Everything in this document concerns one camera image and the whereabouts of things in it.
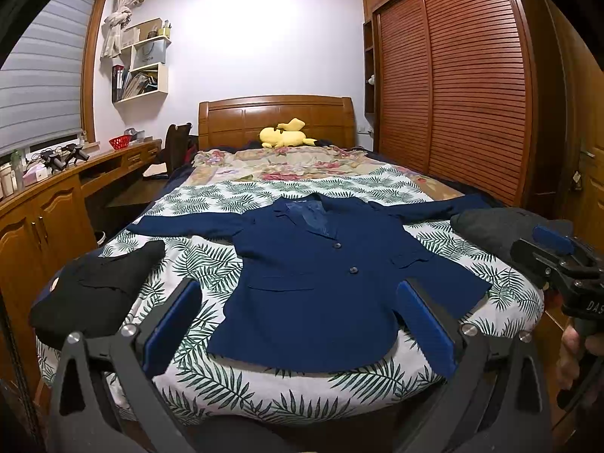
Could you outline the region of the person's right hand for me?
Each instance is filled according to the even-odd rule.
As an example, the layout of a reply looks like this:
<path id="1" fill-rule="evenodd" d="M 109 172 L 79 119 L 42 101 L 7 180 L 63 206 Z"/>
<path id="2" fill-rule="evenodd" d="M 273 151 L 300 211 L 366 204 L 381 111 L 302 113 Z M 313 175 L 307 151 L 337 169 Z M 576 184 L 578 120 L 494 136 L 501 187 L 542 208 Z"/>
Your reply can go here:
<path id="1" fill-rule="evenodd" d="M 566 325 L 561 337 L 559 358 L 556 364 L 558 385 L 562 391 L 569 391 L 579 377 L 579 359 L 584 353 L 584 340 L 571 321 Z"/>

